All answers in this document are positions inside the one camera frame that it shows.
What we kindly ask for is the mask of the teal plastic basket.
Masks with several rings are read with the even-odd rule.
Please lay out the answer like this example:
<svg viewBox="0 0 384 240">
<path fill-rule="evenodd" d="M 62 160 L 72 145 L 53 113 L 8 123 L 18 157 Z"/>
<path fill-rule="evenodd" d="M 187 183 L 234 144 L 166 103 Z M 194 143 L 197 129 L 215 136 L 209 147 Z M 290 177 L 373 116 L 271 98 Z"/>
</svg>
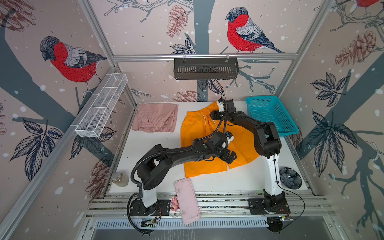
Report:
<svg viewBox="0 0 384 240">
<path fill-rule="evenodd" d="M 255 96 L 245 99 L 248 115 L 261 122 L 273 122 L 280 137 L 299 133 L 299 128 L 276 96 Z"/>
</svg>

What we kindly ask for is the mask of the pink shorts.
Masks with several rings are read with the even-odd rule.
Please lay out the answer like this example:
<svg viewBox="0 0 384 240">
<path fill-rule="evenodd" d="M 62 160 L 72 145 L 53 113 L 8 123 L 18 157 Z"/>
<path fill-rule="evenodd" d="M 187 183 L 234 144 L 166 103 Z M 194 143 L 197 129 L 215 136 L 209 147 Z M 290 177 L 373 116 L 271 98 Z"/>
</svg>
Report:
<svg viewBox="0 0 384 240">
<path fill-rule="evenodd" d="M 176 128 L 178 105 L 169 103 L 139 104 L 132 131 L 173 133 Z"/>
</svg>

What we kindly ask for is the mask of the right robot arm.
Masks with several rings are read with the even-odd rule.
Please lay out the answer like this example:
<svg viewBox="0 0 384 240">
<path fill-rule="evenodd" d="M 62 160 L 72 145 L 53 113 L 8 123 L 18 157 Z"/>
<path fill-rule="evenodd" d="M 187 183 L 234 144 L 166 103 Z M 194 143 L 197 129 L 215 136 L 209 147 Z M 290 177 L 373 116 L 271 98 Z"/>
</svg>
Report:
<svg viewBox="0 0 384 240">
<path fill-rule="evenodd" d="M 219 99 L 219 109 L 210 113 L 212 120 L 225 118 L 233 125 L 241 126 L 254 136 L 254 149 L 263 157 L 265 164 L 264 209 L 274 214 L 286 205 L 284 190 L 280 187 L 278 166 L 282 143 L 273 122 L 261 122 L 237 111 L 233 100 Z"/>
</svg>

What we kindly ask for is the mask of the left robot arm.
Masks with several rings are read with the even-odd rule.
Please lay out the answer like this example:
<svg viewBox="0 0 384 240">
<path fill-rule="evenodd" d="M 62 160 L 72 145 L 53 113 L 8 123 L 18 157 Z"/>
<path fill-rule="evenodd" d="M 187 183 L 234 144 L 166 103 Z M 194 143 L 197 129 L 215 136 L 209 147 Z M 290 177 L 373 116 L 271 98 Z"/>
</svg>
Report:
<svg viewBox="0 0 384 240">
<path fill-rule="evenodd" d="M 214 132 L 201 139 L 195 139 L 192 145 L 182 148 L 152 147 L 133 167 L 131 182 L 138 189 L 138 198 L 145 208 L 157 206 L 156 187 L 164 180 L 169 170 L 189 162 L 213 161 L 219 158 L 231 164 L 237 159 L 234 151 L 228 149 L 234 140 L 230 132 Z"/>
</svg>

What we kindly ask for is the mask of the pink tray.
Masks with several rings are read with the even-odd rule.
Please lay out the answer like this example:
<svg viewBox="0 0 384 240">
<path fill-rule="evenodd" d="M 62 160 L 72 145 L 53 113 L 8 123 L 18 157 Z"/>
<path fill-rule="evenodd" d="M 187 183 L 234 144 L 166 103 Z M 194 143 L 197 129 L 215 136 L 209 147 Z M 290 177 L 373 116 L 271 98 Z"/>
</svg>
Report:
<svg viewBox="0 0 384 240">
<path fill-rule="evenodd" d="M 175 188 L 183 223 L 189 225 L 198 221 L 201 213 L 191 180 L 178 180 L 175 182 Z"/>
</svg>

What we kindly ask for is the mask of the small pink toy figure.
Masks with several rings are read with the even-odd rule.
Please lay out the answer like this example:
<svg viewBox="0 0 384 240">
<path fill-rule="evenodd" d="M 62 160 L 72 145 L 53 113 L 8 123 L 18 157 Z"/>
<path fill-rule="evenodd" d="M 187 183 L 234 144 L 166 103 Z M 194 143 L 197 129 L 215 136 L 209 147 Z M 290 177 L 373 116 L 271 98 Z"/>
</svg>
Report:
<svg viewBox="0 0 384 240">
<path fill-rule="evenodd" d="M 179 202 L 177 197 L 173 197 L 171 200 L 171 211 L 177 212 L 179 209 Z"/>
</svg>

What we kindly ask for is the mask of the right circuit board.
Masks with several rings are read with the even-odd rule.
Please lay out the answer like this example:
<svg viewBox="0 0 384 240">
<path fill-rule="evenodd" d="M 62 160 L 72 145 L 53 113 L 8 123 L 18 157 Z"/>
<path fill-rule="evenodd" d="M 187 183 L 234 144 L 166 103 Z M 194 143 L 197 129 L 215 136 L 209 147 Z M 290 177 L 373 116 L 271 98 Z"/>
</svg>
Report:
<svg viewBox="0 0 384 240">
<path fill-rule="evenodd" d="M 270 222 L 273 222 L 273 221 L 293 221 L 294 218 L 290 215 L 284 215 L 284 216 L 275 216 L 275 217 L 270 217 Z"/>
</svg>

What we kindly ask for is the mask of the circuit board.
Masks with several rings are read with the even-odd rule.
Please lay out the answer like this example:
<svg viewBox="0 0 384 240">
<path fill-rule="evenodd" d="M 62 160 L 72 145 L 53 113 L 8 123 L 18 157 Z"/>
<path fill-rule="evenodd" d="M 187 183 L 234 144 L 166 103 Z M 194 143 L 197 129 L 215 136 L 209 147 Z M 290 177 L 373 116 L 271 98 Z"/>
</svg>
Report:
<svg viewBox="0 0 384 240">
<path fill-rule="evenodd" d="M 142 229 L 155 229 L 158 223 L 159 222 L 155 219 L 141 220 L 140 227 Z"/>
<path fill-rule="evenodd" d="M 270 222 L 273 222 L 273 221 L 293 221 L 294 218 L 290 215 L 284 215 L 284 216 L 275 216 L 275 217 L 270 217 Z"/>
</svg>

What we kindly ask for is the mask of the small clear plastic jar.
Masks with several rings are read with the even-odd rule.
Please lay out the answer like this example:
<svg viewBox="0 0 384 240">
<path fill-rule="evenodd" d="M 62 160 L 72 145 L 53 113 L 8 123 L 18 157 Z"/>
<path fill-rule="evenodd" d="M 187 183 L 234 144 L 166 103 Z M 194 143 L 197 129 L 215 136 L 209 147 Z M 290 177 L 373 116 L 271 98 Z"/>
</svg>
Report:
<svg viewBox="0 0 384 240">
<path fill-rule="evenodd" d="M 118 187 L 126 187 L 129 184 L 129 178 L 124 173 L 114 172 L 112 182 Z"/>
</svg>

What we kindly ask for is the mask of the left circuit board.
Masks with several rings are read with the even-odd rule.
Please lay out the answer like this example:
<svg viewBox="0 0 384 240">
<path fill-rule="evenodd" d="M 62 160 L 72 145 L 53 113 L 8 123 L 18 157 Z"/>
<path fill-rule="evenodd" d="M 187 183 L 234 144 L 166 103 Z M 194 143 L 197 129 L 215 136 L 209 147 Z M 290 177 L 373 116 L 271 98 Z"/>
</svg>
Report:
<svg viewBox="0 0 384 240">
<path fill-rule="evenodd" d="M 155 229 L 158 223 L 159 222 L 155 219 L 141 220 L 140 227 L 142 229 Z"/>
</svg>

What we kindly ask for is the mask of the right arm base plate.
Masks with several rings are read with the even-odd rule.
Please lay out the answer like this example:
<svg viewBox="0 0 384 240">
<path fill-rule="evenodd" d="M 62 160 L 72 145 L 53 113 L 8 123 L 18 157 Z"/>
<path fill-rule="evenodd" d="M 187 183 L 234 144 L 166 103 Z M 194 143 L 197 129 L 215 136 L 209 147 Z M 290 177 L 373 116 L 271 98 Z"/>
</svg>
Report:
<svg viewBox="0 0 384 240">
<path fill-rule="evenodd" d="M 291 210 L 286 200 L 270 202 L 260 198 L 247 200 L 251 215 L 290 215 Z"/>
</svg>

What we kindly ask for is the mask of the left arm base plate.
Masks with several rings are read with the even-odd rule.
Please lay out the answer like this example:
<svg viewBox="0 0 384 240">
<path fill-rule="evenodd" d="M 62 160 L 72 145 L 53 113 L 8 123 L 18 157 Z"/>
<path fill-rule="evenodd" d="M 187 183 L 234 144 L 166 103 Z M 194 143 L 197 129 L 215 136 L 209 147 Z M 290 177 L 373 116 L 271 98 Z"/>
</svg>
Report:
<svg viewBox="0 0 384 240">
<path fill-rule="evenodd" d="M 128 213 L 132 217 L 146 216 L 169 216 L 171 210 L 171 200 L 157 200 L 157 202 L 146 208 L 141 199 L 132 200 L 128 207 Z"/>
</svg>

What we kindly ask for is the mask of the aluminium frame crossbar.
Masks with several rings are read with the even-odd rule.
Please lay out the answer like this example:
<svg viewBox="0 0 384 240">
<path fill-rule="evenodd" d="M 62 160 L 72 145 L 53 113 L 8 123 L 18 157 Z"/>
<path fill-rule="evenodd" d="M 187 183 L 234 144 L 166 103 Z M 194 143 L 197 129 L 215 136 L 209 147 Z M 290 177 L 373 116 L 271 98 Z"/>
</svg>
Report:
<svg viewBox="0 0 384 240">
<path fill-rule="evenodd" d="M 237 58 L 238 60 L 276 60 L 293 61 L 298 58 L 296 53 L 257 53 L 257 54 L 197 54 L 197 55 L 116 55 L 113 60 L 120 62 L 167 62 L 174 59 L 212 59 L 212 58 Z"/>
</svg>

